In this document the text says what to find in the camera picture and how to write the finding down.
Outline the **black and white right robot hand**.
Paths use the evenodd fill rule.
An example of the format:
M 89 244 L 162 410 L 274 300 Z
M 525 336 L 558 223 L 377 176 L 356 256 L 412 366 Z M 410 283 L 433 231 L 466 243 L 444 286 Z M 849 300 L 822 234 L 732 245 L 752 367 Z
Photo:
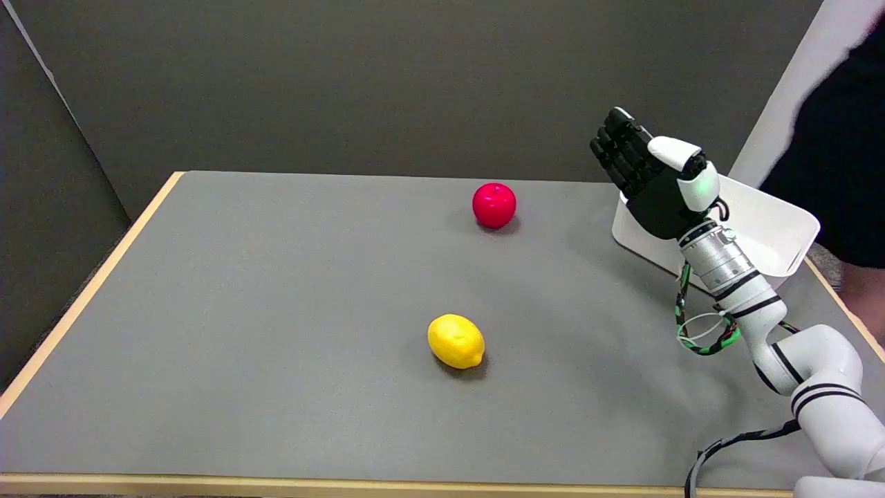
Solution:
M 683 239 L 714 208 L 722 223 L 730 218 L 720 197 L 720 174 L 702 148 L 651 135 L 621 107 L 608 111 L 589 150 L 624 195 L 632 217 L 657 239 Z

